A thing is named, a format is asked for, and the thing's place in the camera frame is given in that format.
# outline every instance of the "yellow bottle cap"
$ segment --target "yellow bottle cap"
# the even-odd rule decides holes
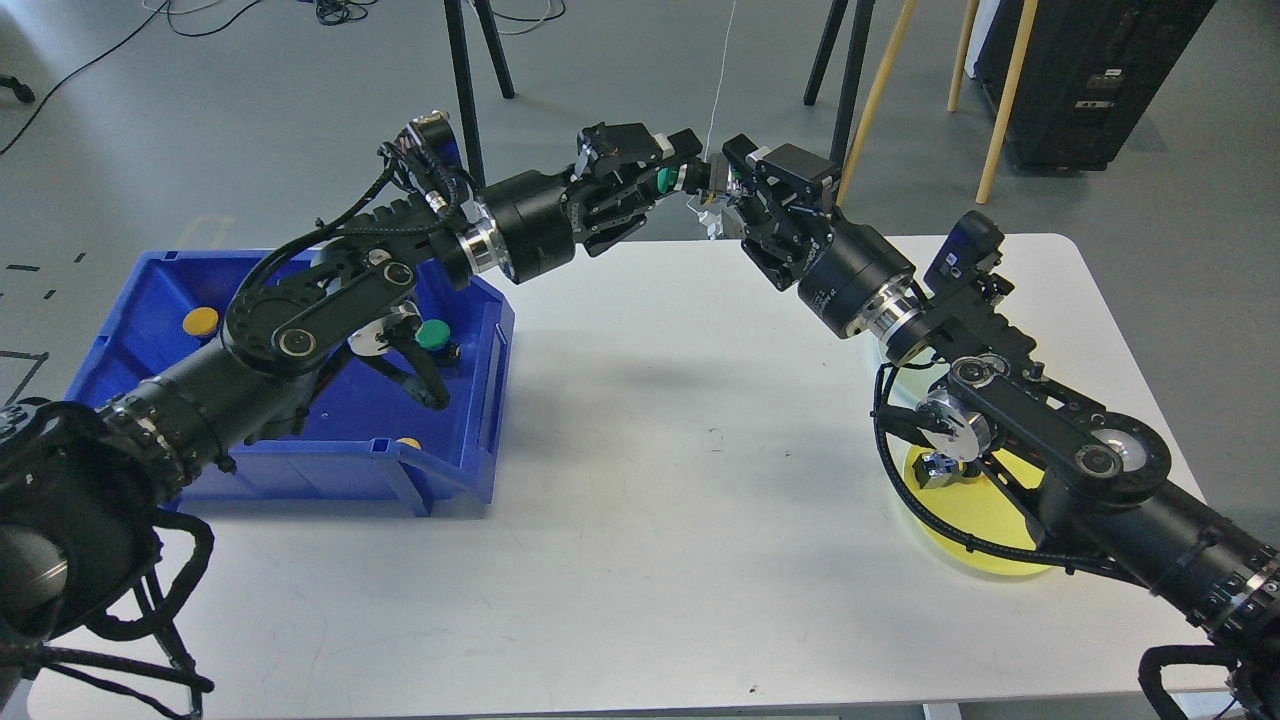
[[[196,307],[182,319],[182,332],[191,337],[209,337],[218,329],[218,310]]]

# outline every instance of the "white table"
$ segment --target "white table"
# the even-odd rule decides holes
[[[896,242],[923,264],[940,240]],[[1172,441],[1074,245],[1005,251],[1001,310],[1048,374]],[[219,685],[209,717],[1103,694],[1137,691],[1148,646],[1202,642],[1138,588],[996,580],[933,547],[874,454],[874,342],[838,342],[736,243],[636,243],[499,284],[517,331],[492,506],[200,509],[218,547],[179,625]],[[51,674],[29,708],[145,711]]]

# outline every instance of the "gray floor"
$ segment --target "gray floor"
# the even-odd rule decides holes
[[[242,4],[175,22],[206,29]],[[826,151],[840,61],[817,108],[799,101],[826,5],[737,3],[714,143],[746,132]],[[512,101],[498,96],[468,18],[489,179],[568,163],[577,129],[598,120],[705,136],[730,10],[730,0],[571,3],[563,19],[507,38]],[[896,10],[882,3],[873,24],[864,94]],[[0,351],[15,354],[0,357],[0,400],[45,352],[27,391],[61,393],[138,251],[278,245],[344,208],[376,174],[376,143],[406,118],[456,106],[438,4],[381,3],[337,28],[311,13],[268,0],[202,40],[152,23],[68,83],[0,158],[0,268],[41,268],[0,270]],[[959,15],[957,3],[920,5],[851,181],[847,213],[886,234],[942,233],[973,208],[991,117],[972,88],[957,114],[943,110]],[[0,72],[42,95],[142,19],[129,0],[0,0]],[[1271,539],[1276,68],[1274,3],[1221,0],[1107,172],[1034,177],[1006,164],[984,210],[1006,232],[1060,232],[1079,245],[1210,502]],[[0,137],[28,113],[0,95]],[[648,232],[695,231],[672,202]],[[1129,698],[965,714],[1151,716]]]

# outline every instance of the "silver connector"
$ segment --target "silver connector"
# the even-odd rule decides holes
[[[477,201],[476,210],[480,218],[462,233],[460,245],[462,254],[467,256],[467,263],[471,264],[471,272],[479,275],[490,268],[499,265],[506,268],[511,261],[507,258],[507,243],[502,231],[498,229],[489,209]]]
[[[846,328],[854,336],[870,331],[881,342],[888,343],[899,329],[920,314],[920,302],[908,295],[911,275],[902,273],[879,287]]]
[[[922,429],[920,434],[934,450],[961,462],[972,462],[991,447],[992,432],[987,418],[964,407],[945,389],[931,392],[915,407],[932,415],[945,432]]]
[[[421,318],[422,315],[417,310],[411,300],[396,305],[392,311],[376,320],[369,323],[367,325],[360,328],[358,331],[351,333],[347,337],[347,345],[351,346],[351,351],[356,355],[364,357],[375,357],[378,355],[385,355],[390,350],[390,343],[387,341],[384,333],[387,328],[401,323],[406,318]]]

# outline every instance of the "white wire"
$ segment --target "white wire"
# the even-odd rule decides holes
[[[536,20],[534,20],[534,24],[526,27],[525,29],[515,29],[515,31],[499,29],[498,35],[508,35],[509,36],[509,35],[526,35],[526,33],[534,32],[539,27],[547,24],[547,20],[550,19],[552,13],[556,12],[554,3],[556,3],[556,0],[547,0],[547,12],[543,13],[543,17],[538,18]],[[474,12],[476,14],[476,17],[479,18],[480,17],[480,9],[476,8],[475,0],[470,0],[470,4],[471,4],[471,12]],[[564,8],[564,0],[561,0],[561,6]]]
[[[192,13],[198,13],[201,10],[207,10],[209,8],[212,8],[214,5],[216,5],[216,4],[221,3],[221,1],[223,0],[210,0],[209,3],[205,3],[204,5],[201,5],[198,8],[191,8],[189,10],[170,10],[170,9],[165,8],[163,4],[159,8],[152,8],[151,5],[147,5],[147,0],[142,0],[142,6],[145,9],[147,9],[147,10],[151,10],[152,13],[160,13],[161,15],[189,15]]]
[[[719,91],[724,86],[724,65],[728,63],[728,33],[733,29],[733,13],[737,10],[737,0],[728,9],[728,24],[724,27],[724,53],[721,55],[721,78],[716,83],[716,101],[712,102],[712,122],[707,126],[707,146],[703,147],[703,161],[707,161],[712,151],[712,131],[716,129],[716,109],[719,108]]]

